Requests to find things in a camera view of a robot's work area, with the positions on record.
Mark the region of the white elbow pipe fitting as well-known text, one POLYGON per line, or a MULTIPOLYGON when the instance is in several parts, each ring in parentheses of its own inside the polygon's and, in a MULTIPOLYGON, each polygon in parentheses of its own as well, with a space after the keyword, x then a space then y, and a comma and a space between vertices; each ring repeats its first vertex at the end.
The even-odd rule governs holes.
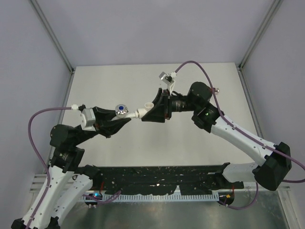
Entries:
POLYGON ((145 103, 144 108, 138 108, 136 110, 136 118, 142 119, 150 110, 154 108, 154 103, 145 103))

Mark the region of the white water faucet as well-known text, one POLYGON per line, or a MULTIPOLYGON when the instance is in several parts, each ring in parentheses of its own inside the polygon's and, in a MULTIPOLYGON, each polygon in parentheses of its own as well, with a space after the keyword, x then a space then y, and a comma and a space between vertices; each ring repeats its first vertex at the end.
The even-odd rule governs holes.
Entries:
POLYGON ((116 117, 112 120, 123 119, 123 118, 136 118, 136 111, 129 112, 128 108, 124 104, 119 104, 115 107, 116 117))

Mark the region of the red faucet with elbow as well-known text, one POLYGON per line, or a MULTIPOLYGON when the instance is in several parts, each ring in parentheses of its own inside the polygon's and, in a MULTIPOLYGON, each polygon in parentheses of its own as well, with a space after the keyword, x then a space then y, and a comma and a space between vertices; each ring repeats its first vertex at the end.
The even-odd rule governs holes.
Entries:
POLYGON ((214 93, 216 93, 216 94, 219 93, 219 89, 218 89, 218 88, 214 88, 214 87, 213 87, 213 88, 211 89, 211 91, 214 92, 214 93))

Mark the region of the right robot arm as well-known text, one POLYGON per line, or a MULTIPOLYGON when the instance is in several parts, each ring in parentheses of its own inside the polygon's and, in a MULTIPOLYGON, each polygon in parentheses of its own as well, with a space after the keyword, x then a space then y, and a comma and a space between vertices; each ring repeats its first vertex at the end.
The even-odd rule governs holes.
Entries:
POLYGON ((194 82, 187 95, 159 89, 155 99, 145 105, 146 114, 140 119, 164 123, 174 112, 192 111, 192 121, 198 128, 228 141, 253 160, 248 164, 226 165, 222 175, 228 182, 257 182, 267 190, 277 190, 292 167, 288 160, 290 147, 283 142, 276 145, 242 129, 210 103, 211 97, 211 88, 202 82, 194 82))

